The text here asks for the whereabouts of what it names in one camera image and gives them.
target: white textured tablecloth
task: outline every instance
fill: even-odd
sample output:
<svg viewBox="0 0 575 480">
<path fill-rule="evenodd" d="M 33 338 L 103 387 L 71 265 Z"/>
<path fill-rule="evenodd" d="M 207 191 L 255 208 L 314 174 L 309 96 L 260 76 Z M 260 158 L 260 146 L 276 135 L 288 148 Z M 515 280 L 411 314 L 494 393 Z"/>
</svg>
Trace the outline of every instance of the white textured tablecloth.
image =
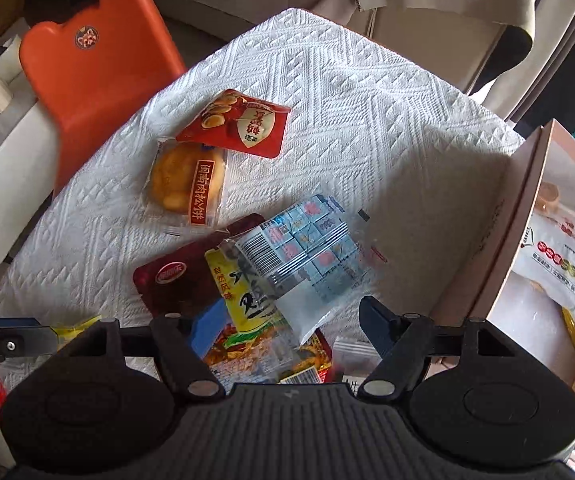
<svg viewBox="0 0 575 480">
<path fill-rule="evenodd" d="M 521 139 L 414 63 L 290 9 L 197 64 L 105 143 L 15 257 L 0 284 L 0 316 L 49 325 L 99 313 L 124 326 L 149 322 L 133 270 L 197 237 L 138 222 L 155 139 L 176 134 L 225 88 L 292 112 L 279 157 L 231 152 L 221 224 L 252 212 L 272 216 L 325 186 L 371 215 L 370 235 L 389 257 L 371 292 L 395 312 L 429 311 L 479 235 Z M 325 326 L 330 343 L 341 332 L 364 338 L 355 300 Z M 6 387 L 35 365 L 1 365 Z"/>
</svg>

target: cardboard box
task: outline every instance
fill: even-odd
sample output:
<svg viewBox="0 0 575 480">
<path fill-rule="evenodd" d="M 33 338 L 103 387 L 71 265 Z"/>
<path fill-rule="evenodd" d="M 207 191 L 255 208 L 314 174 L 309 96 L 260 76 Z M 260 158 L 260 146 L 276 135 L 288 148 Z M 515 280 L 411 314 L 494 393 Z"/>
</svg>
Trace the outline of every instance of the cardboard box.
<svg viewBox="0 0 575 480">
<path fill-rule="evenodd" d="M 561 307 L 511 274 L 542 180 L 575 191 L 575 140 L 556 121 L 514 152 L 481 242 L 431 312 L 437 324 L 489 320 L 568 384 L 575 349 Z"/>
</svg>

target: egg tart package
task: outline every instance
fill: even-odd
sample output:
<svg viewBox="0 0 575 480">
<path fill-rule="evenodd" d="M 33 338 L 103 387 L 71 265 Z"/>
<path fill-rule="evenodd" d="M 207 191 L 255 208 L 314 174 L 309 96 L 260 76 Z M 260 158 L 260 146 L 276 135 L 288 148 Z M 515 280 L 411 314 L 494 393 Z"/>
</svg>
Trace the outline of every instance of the egg tart package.
<svg viewBox="0 0 575 480">
<path fill-rule="evenodd" d="M 290 110 L 236 90 L 224 90 L 176 139 L 275 158 L 281 151 Z"/>
<path fill-rule="evenodd" d="M 198 142 L 158 139 L 142 192 L 145 216 L 165 230 L 216 226 L 226 177 L 227 150 Z"/>
</svg>

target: orange chair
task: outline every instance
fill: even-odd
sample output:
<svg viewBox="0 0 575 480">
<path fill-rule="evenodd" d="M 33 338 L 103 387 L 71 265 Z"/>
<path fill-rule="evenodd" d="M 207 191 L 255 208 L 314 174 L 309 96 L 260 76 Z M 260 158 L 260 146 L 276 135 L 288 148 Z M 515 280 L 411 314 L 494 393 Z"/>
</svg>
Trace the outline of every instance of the orange chair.
<svg viewBox="0 0 575 480">
<path fill-rule="evenodd" d="M 152 0 L 99 0 L 67 23 L 39 23 L 21 64 L 59 127 L 57 194 L 150 97 L 186 71 Z"/>
</svg>

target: red packaging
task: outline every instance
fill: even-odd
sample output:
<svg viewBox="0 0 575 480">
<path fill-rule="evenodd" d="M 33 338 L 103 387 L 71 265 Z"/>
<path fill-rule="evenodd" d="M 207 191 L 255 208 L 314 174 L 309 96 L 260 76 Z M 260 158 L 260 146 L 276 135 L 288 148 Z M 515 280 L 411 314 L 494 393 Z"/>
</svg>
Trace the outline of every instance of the red packaging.
<svg viewBox="0 0 575 480">
<path fill-rule="evenodd" d="M 178 312 L 185 317 L 195 317 L 215 303 L 221 294 L 205 260 L 205 252 L 225 238 L 245 233 L 263 221 L 261 215 L 248 215 L 223 231 L 213 232 L 138 267 L 132 280 L 152 315 Z"/>
<path fill-rule="evenodd" d="M 281 151 L 290 110 L 236 90 L 224 90 L 176 140 L 275 158 Z"/>
</svg>

